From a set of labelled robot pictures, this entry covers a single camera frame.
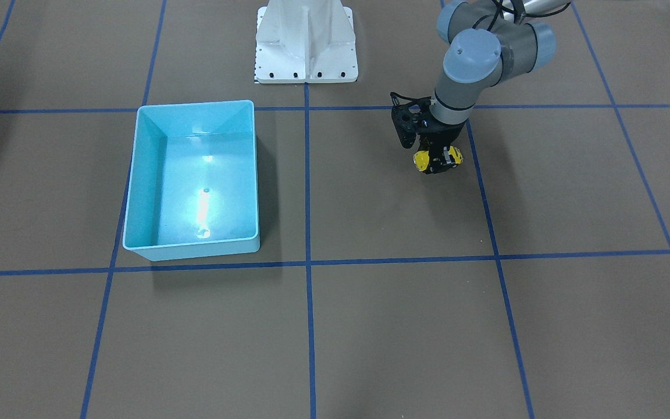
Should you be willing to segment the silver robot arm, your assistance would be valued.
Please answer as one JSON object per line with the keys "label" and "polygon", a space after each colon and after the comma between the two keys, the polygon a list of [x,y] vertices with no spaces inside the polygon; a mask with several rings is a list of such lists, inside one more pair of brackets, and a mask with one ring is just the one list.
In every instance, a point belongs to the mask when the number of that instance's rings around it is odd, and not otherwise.
{"label": "silver robot arm", "polygon": [[418,101],[415,118],[419,146],[413,162],[420,172],[439,174],[462,163],[454,141],[481,93],[548,64],[557,39],[543,19],[569,6],[569,1],[445,3],[437,31],[448,48],[433,95]]}

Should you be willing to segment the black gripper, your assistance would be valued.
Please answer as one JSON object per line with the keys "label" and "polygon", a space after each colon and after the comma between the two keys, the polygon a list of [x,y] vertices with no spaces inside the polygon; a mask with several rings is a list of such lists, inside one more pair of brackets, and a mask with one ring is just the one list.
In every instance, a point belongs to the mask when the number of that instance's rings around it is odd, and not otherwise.
{"label": "black gripper", "polygon": [[425,174],[441,174],[449,170],[449,146],[458,138],[466,122],[447,125],[433,116],[417,118],[418,151],[425,151]]}

